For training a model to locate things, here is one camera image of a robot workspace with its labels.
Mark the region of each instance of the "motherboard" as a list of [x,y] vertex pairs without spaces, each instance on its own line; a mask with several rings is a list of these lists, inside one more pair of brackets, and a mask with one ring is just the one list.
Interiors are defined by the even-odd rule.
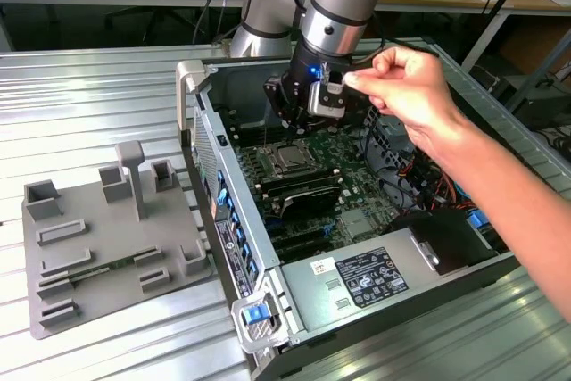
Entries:
[[322,129],[289,144],[260,132],[266,143],[235,144],[236,157],[282,262],[378,236],[399,216],[363,159],[359,129]]

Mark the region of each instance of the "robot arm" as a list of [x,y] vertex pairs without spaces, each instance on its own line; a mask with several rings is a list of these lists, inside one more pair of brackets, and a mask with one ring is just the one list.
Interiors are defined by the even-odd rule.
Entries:
[[[352,66],[352,53],[377,1],[304,0],[302,35],[290,67],[264,86],[274,112],[289,128],[304,131],[315,117],[344,116],[343,73]],[[236,32],[231,54],[289,52],[289,29],[297,9],[294,0],[252,0],[249,12],[243,8],[244,25]]]

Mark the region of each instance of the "table leg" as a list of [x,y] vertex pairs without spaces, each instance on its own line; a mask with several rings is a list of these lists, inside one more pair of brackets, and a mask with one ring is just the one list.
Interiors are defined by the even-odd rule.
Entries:
[[480,55],[484,53],[485,48],[490,44],[493,37],[496,36],[498,30],[500,30],[501,26],[508,18],[507,13],[499,12],[495,17],[493,17],[492,22],[488,25],[488,27],[484,30],[478,41],[474,44],[472,49],[470,50],[467,57],[462,62],[462,69],[467,72],[470,72],[472,67],[476,64]]
[[0,53],[9,53],[11,51],[13,51],[12,41],[10,40],[10,35],[8,35],[2,14],[0,14]]

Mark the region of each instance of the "circuit board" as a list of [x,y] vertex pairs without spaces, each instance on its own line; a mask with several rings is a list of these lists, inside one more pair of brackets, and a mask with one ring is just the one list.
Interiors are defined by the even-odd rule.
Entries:
[[[399,215],[391,197],[379,188],[360,156],[359,137],[343,129],[322,129],[310,137],[250,147],[235,147],[236,157],[277,255],[296,261],[380,235]],[[338,198],[315,215],[283,219],[261,195],[261,184],[299,178],[319,170],[333,171],[341,187]]]

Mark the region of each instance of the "finger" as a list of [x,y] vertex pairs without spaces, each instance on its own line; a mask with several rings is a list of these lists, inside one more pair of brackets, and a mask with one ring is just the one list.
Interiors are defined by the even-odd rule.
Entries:
[[405,85],[402,80],[394,79],[379,79],[367,75],[357,75],[355,73],[346,73],[344,82],[349,87],[372,95],[377,99],[383,100],[388,104],[387,100],[398,96]]
[[417,51],[402,46],[393,46],[373,59],[373,67],[381,73],[387,73],[393,67],[404,68],[413,58],[418,58]]
[[354,73],[361,76],[376,76],[382,79],[402,79],[404,78],[404,69],[395,67],[390,69],[387,73],[381,73],[375,68],[356,70]]
[[370,67],[368,69],[356,70],[353,73],[355,73],[357,75],[362,75],[362,76],[378,76],[378,77],[381,76],[381,74],[378,72],[378,70],[374,69],[372,67]]
[[377,109],[384,109],[386,108],[386,103],[381,100],[380,98],[376,98],[372,95],[368,97],[368,100],[373,104]]

